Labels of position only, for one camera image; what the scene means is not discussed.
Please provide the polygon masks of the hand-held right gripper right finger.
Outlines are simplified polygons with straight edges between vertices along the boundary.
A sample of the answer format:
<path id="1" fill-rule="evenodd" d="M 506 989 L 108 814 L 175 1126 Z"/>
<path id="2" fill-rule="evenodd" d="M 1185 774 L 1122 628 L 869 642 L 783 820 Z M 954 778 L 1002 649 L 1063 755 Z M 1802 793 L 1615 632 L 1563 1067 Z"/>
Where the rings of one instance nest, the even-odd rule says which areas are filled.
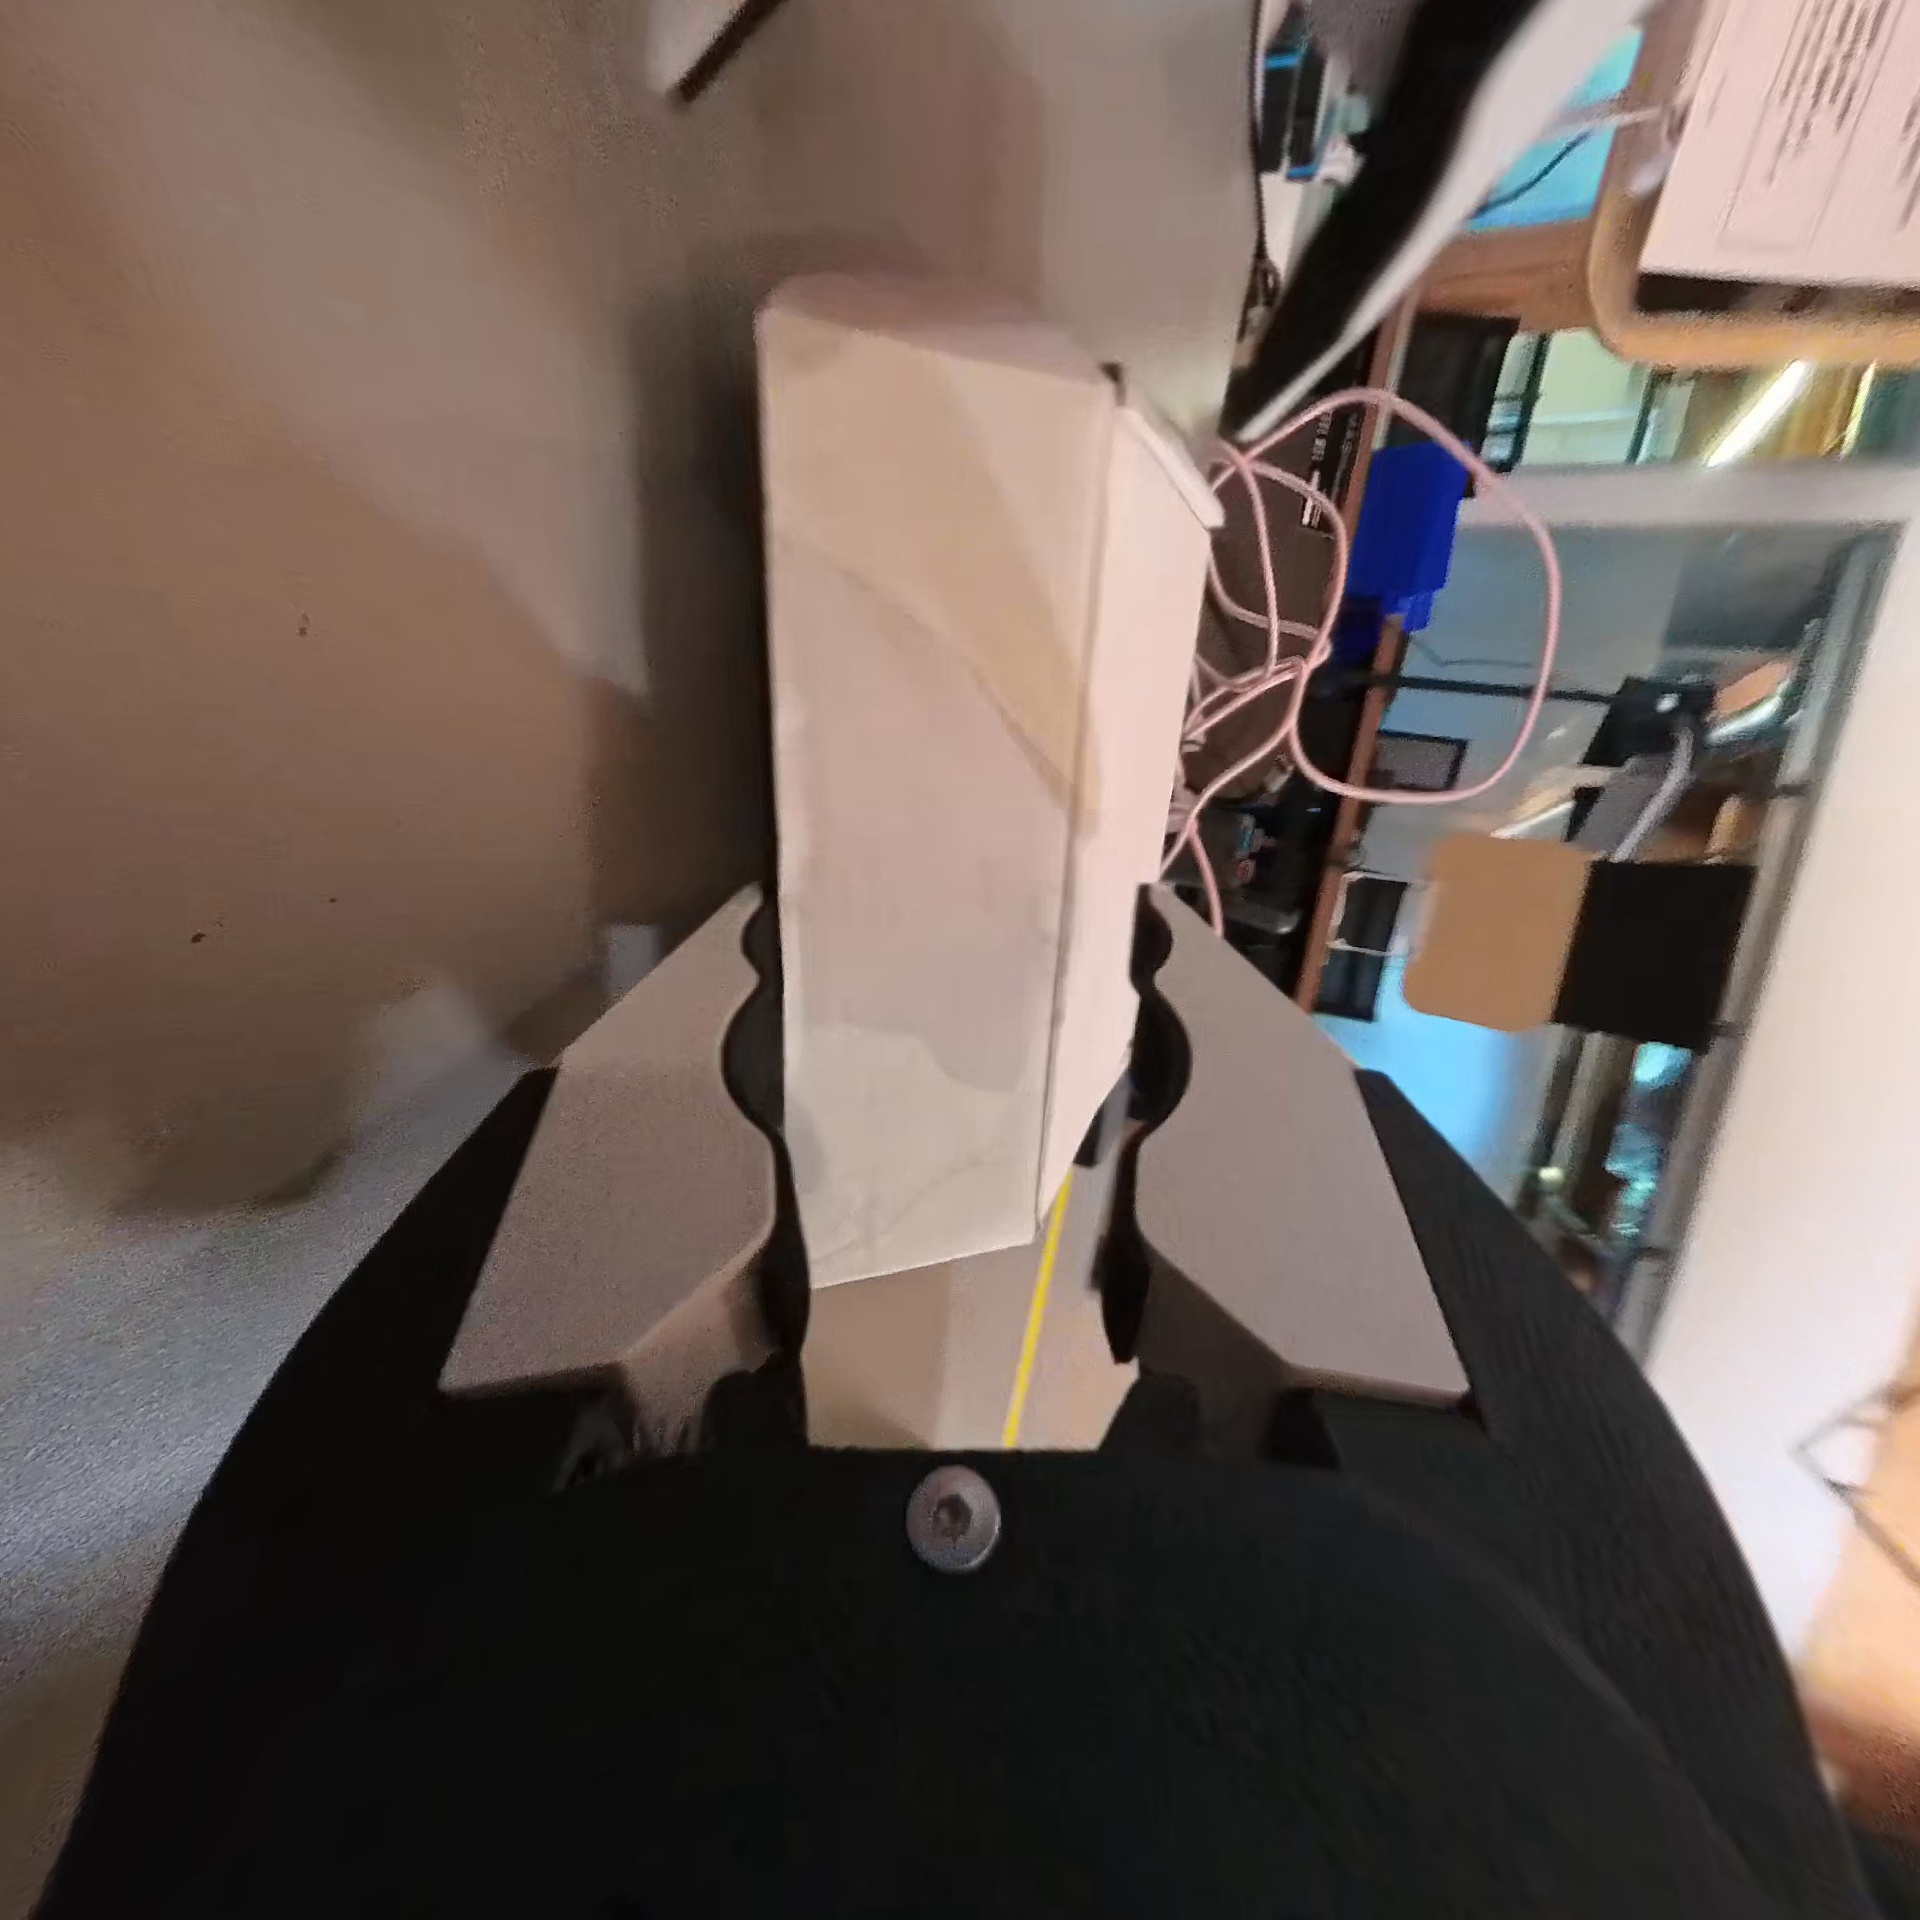
<path id="1" fill-rule="evenodd" d="M 1191 1390 L 1207 1449 L 1275 1449 L 1314 1394 L 1464 1411 L 1468 1370 L 1351 1060 L 1163 885 L 1140 893 L 1135 980 L 1119 1357 Z"/>

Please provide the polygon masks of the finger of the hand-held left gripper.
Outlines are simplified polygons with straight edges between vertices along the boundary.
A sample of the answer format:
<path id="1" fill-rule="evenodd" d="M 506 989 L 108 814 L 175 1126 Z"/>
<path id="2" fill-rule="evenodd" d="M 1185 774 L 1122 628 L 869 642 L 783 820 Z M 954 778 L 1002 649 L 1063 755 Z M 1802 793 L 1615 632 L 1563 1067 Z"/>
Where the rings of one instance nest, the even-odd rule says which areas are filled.
<path id="1" fill-rule="evenodd" d="M 697 101 L 783 3 L 647 3 L 644 80 L 675 104 Z"/>
<path id="2" fill-rule="evenodd" d="M 1360 170 L 1232 373 L 1226 435 L 1281 427 L 1332 363 L 1424 277 L 1512 162 L 1548 131 L 1635 3 L 1313 5 L 1330 53 L 1378 80 Z"/>

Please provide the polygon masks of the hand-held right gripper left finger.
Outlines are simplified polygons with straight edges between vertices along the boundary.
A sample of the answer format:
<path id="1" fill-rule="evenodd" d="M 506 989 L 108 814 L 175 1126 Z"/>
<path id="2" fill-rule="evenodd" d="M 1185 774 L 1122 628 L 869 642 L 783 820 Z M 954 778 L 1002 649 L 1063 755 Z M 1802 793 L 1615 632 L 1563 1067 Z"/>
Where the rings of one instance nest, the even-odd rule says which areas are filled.
<path id="1" fill-rule="evenodd" d="M 617 1390 L 647 1449 L 799 1357 L 778 916 L 720 905 L 572 1043 L 441 1365 L 453 1398 Z"/>

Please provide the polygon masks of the white cardboard mailer box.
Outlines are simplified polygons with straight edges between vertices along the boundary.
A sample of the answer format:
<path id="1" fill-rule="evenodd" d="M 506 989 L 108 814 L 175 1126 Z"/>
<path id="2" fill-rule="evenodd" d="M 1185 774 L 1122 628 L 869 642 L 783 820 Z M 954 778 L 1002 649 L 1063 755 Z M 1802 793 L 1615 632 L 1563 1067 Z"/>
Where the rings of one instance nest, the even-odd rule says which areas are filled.
<path id="1" fill-rule="evenodd" d="M 785 1138 L 819 1290 L 1031 1241 L 1137 1033 L 1221 508 L 1139 387 L 922 280 L 756 315 Z"/>

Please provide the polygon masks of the instruction sheet on board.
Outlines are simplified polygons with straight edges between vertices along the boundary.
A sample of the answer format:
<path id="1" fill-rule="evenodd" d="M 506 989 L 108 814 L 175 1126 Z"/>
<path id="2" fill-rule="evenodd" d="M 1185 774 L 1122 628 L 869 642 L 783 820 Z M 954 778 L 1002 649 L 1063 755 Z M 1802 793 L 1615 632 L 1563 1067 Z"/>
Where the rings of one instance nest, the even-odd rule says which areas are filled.
<path id="1" fill-rule="evenodd" d="M 1796 358 L 1819 369 L 1915 369 L 1915 291 L 1642 270 L 1708 8 L 1657 5 L 1644 16 L 1640 59 L 1623 94 L 1629 122 L 1616 132 L 1591 208 L 1585 283 L 1593 329 L 1621 356 L 1659 369 L 1762 369 Z"/>

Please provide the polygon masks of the yellow tape strip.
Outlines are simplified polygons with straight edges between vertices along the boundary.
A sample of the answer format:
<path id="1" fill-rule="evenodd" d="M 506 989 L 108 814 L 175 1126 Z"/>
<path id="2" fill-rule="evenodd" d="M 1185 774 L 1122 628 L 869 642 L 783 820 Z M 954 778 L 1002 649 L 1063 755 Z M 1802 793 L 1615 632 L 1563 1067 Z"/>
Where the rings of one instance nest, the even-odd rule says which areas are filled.
<path id="1" fill-rule="evenodd" d="M 1075 1173 L 1071 1169 L 1063 1177 L 1063 1185 L 1051 1197 L 1044 1233 L 1040 1236 L 1040 1259 L 1026 1296 L 1019 1348 L 1016 1357 L 1016 1376 L 1011 1380 L 1011 1393 L 1000 1428 L 1000 1445 L 1007 1451 L 1018 1451 L 1023 1446 L 1025 1414 L 1031 1402 L 1033 1380 L 1040 1365 L 1040 1345 L 1047 1324 L 1051 1284 L 1058 1270 L 1066 1216 L 1072 1200 L 1072 1179 Z"/>

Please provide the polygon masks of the blue plastic bin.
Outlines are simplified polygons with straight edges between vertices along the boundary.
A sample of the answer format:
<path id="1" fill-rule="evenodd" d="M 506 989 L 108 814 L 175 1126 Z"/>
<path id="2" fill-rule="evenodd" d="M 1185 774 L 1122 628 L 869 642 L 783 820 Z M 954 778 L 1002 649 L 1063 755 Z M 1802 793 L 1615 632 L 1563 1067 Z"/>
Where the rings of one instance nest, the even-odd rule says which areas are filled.
<path id="1" fill-rule="evenodd" d="M 1369 666 L 1393 617 L 1403 635 L 1432 624 L 1471 489 L 1468 469 L 1426 440 L 1380 448 L 1367 473 L 1332 628 L 1330 664 L 1340 668 Z"/>

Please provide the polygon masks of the wooden work table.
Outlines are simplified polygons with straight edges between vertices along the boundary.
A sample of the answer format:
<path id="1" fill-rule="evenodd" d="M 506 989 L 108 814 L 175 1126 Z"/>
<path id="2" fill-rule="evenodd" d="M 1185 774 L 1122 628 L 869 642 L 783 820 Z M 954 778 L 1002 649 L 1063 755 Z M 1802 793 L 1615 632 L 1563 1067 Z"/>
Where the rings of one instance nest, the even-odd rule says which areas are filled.
<path id="1" fill-rule="evenodd" d="M 1351 670 L 1340 683 L 1347 707 L 1351 707 L 1351 725 L 1347 726 L 1345 755 L 1335 763 L 1335 779 L 1347 786 L 1367 786 L 1377 761 L 1377 740 L 1386 718 L 1386 708 L 1399 689 L 1399 672 L 1403 668 L 1408 640 L 1403 620 L 1387 612 L 1380 620 L 1377 649 L 1365 670 Z M 1323 865 L 1319 872 L 1317 893 L 1313 900 L 1313 920 L 1304 942 L 1304 963 L 1293 985 L 1293 998 L 1305 1012 L 1317 1011 L 1329 957 L 1340 916 L 1345 912 L 1345 893 L 1353 875 L 1360 837 L 1367 825 L 1371 803 L 1355 800 L 1347 793 L 1335 793 L 1332 825 L 1323 849 Z"/>

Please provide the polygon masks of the tan rounded board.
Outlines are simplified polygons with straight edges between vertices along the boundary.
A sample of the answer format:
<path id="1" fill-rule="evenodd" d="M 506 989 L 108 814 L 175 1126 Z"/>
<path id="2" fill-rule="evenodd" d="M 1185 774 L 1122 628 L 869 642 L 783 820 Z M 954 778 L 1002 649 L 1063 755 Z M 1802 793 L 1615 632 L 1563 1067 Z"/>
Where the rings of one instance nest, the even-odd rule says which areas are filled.
<path id="1" fill-rule="evenodd" d="M 1552 1021 L 1599 857 L 1548 842 L 1453 832 L 1432 849 L 1407 1004 L 1499 1033 Z"/>

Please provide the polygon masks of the black flat panel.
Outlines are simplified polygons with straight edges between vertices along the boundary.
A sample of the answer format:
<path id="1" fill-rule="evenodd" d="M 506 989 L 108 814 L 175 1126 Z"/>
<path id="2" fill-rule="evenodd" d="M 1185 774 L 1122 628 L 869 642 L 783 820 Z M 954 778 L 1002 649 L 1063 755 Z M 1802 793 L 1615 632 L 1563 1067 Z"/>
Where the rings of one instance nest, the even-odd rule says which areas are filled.
<path id="1" fill-rule="evenodd" d="M 1708 1052 L 1756 880 L 1728 861 L 1593 861 L 1549 1021 Z"/>

